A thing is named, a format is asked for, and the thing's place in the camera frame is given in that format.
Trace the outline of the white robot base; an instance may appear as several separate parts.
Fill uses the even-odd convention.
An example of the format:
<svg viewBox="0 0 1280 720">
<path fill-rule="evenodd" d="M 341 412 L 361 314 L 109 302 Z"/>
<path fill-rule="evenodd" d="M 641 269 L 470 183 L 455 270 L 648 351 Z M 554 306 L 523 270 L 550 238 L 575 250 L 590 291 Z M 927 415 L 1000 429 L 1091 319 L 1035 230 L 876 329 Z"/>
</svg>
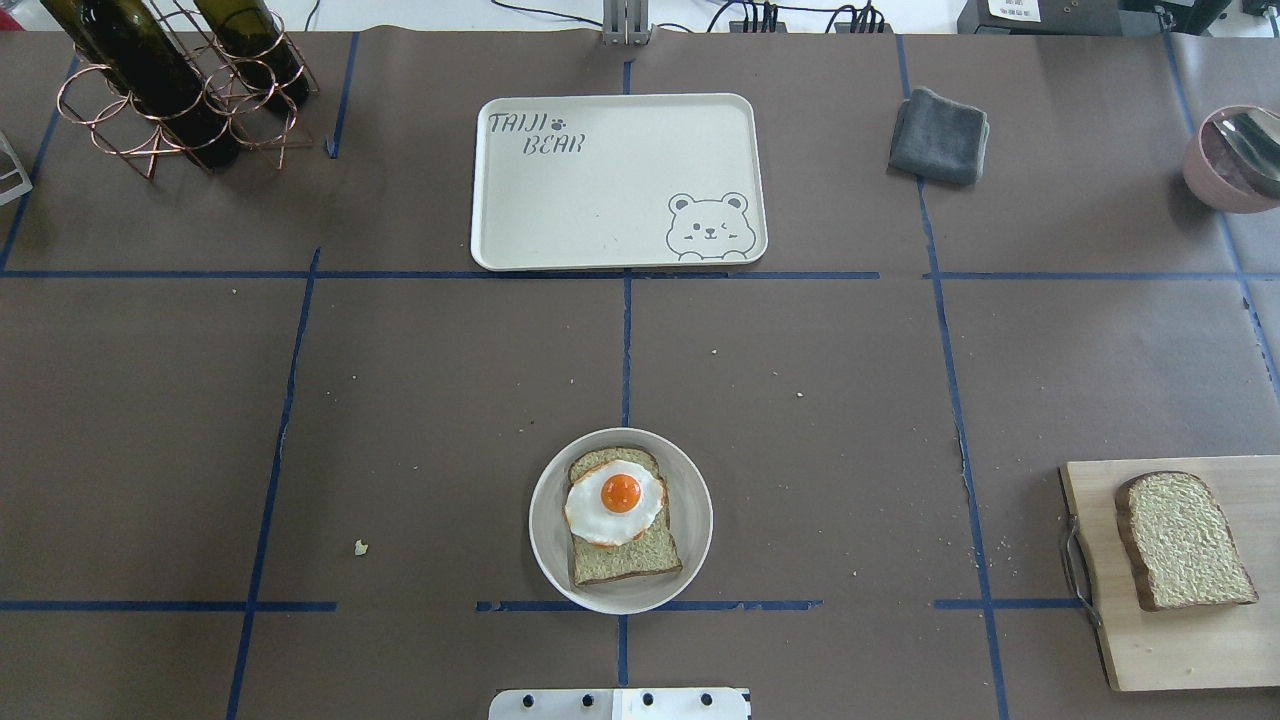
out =
<svg viewBox="0 0 1280 720">
<path fill-rule="evenodd" d="M 640 687 L 508 689 L 497 693 L 489 719 L 750 719 L 748 689 Z"/>
</svg>

